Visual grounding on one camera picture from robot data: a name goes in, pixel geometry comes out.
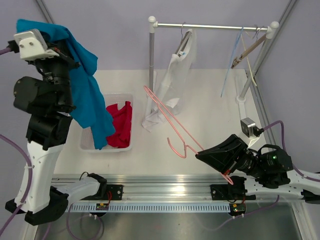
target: gray floor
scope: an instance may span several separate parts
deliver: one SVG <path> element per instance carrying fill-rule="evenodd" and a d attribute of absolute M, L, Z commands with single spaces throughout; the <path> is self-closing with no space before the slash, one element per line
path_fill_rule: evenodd
<path fill-rule="evenodd" d="M 248 212 L 258 208 L 249 204 Z M 99 228 L 99 221 L 90 217 L 79 219 L 84 213 L 71 213 L 73 234 L 91 239 Z M 286 204 L 228 222 L 213 230 L 230 216 L 227 213 L 109 213 L 102 217 L 104 233 L 100 240 L 301 240 L 292 208 Z M 47 225 L 40 226 L 35 239 L 41 240 Z M 66 215 L 53 222 L 46 240 L 72 240 L 66 230 Z"/>

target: white pipe connector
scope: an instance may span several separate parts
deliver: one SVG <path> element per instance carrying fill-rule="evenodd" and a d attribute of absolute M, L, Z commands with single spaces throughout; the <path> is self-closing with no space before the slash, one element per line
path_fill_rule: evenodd
<path fill-rule="evenodd" d="M 272 39 L 276 33 L 277 28 L 279 27 L 279 23 L 277 21 L 273 21 L 270 26 L 268 26 L 268 30 L 266 31 L 266 38 Z"/>
<path fill-rule="evenodd" d="M 148 18 L 149 21 L 149 33 L 154 34 L 155 33 L 155 25 L 157 24 L 157 20 L 154 16 L 150 16 Z"/>

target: perforated metal strip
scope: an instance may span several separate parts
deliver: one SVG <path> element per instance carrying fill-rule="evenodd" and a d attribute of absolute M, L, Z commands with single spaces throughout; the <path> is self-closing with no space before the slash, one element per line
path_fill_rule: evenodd
<path fill-rule="evenodd" d="M 228 203 L 111 203 L 108 210 L 96 203 L 75 203 L 72 213 L 229 213 Z"/>

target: white table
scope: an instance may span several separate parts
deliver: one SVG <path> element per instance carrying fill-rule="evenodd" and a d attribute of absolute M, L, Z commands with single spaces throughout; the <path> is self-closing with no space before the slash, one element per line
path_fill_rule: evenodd
<path fill-rule="evenodd" d="M 157 79 L 164 74 L 165 70 L 157 70 Z M 185 106 L 177 116 L 205 149 L 218 145 L 231 134 L 241 132 L 238 105 L 235 102 L 235 77 L 239 76 L 245 81 L 245 71 L 234 69 L 229 72 L 224 95 L 220 98 L 225 74 L 226 69 L 190 70 L 185 87 Z M 141 126 L 147 104 L 143 88 L 148 84 L 147 70 L 98 70 L 95 77 L 102 93 L 134 94 L 136 115 L 132 126 L 133 147 L 127 152 L 118 153 L 80 151 L 82 128 L 73 120 L 67 142 L 58 158 L 55 174 L 80 175 L 84 171 L 123 176 L 218 174 L 213 168 L 197 160 L 191 150 L 188 150 L 186 159 L 180 158 L 171 150 L 167 137 L 170 137 L 172 145 L 180 152 L 183 152 L 183 144 L 169 123 L 159 125 L 152 132 Z M 247 117 L 261 126 L 250 89 L 246 95 L 245 107 Z M 187 144 L 200 151 L 186 133 L 181 133 Z M 262 137 L 254 148 L 258 149 L 265 143 Z"/>

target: red cloth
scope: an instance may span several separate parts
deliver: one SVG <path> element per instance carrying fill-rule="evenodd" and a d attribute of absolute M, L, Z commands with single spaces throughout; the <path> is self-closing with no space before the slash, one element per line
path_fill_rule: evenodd
<path fill-rule="evenodd" d="M 123 108 L 118 110 L 118 104 L 113 104 L 106 107 L 106 110 L 113 117 L 113 126 L 115 133 L 111 136 L 107 136 L 106 140 L 108 144 L 114 148 L 127 148 L 130 145 L 131 135 L 131 119 L 132 119 L 132 107 L 131 102 L 126 101 Z"/>

